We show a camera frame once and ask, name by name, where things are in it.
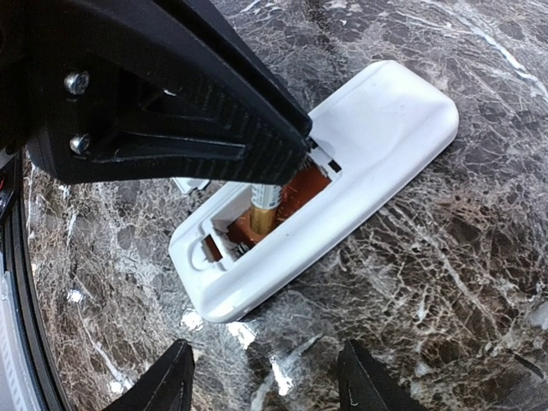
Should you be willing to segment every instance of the brown marble surface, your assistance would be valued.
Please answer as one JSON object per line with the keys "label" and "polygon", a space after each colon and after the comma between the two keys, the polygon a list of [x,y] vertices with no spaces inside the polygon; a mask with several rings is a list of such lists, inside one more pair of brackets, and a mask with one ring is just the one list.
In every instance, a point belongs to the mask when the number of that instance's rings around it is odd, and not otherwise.
{"label": "brown marble surface", "polygon": [[394,59],[455,101],[455,143],[241,322],[193,310],[170,235],[219,186],[65,187],[30,165],[34,277],[75,409],[120,396],[179,337],[195,410],[336,410],[363,342],[431,410],[548,408],[548,2],[217,0],[307,109]]}

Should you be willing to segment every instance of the marble countertop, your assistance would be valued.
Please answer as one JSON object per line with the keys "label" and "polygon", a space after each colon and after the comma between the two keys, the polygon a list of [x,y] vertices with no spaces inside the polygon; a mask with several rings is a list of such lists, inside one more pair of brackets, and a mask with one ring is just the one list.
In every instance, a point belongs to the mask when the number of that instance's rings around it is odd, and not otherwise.
{"label": "marble countertop", "polygon": [[218,187],[66,187],[26,170],[29,244],[75,409],[99,410],[170,346],[195,410],[336,410],[356,338],[431,410],[544,410],[548,2],[217,0],[307,109],[378,60],[453,98],[456,141],[387,206],[240,322],[193,310],[167,247]]}

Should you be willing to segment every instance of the battery compartment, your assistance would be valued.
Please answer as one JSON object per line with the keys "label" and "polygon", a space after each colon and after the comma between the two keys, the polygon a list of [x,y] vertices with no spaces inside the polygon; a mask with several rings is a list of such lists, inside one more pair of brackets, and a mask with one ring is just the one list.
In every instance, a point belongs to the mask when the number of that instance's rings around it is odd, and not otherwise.
{"label": "battery compartment", "polygon": [[[250,206],[246,183],[225,184],[171,237],[170,257],[205,320],[237,321],[297,278],[413,180],[455,138],[459,123],[450,98],[395,62],[361,71],[310,117],[325,151],[310,157],[331,181],[323,191],[247,252],[228,237]],[[203,253],[209,235],[220,260]],[[234,249],[243,256],[232,257]]]}
{"label": "battery compartment", "polygon": [[[277,209],[277,224],[279,227],[287,219],[298,212],[310,200],[321,193],[333,181],[337,180],[342,169],[339,164],[315,142],[308,160],[296,174],[294,179],[283,187],[282,203]],[[215,241],[202,243],[206,254],[223,255],[223,265],[236,262],[242,255],[253,249],[268,235],[259,235],[250,227],[251,185],[235,197],[223,209],[211,218]]]}

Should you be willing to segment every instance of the battery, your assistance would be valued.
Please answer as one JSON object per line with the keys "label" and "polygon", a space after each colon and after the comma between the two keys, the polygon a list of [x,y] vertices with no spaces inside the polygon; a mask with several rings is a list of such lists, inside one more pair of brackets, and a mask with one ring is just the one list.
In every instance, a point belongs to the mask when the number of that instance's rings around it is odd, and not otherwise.
{"label": "battery", "polygon": [[282,203],[282,187],[265,184],[251,186],[251,230],[267,235],[275,229],[277,208]]}

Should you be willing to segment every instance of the silver screw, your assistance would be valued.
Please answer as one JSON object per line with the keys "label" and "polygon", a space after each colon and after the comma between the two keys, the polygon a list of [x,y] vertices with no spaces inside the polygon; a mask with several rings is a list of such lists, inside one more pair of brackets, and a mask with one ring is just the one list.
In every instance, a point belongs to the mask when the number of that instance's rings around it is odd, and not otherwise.
{"label": "silver screw", "polygon": [[92,138],[89,134],[77,135],[70,140],[70,149],[82,156],[89,148],[91,142]]}
{"label": "silver screw", "polygon": [[65,77],[64,84],[69,93],[73,96],[80,96],[89,86],[89,73],[86,71],[70,73]]}

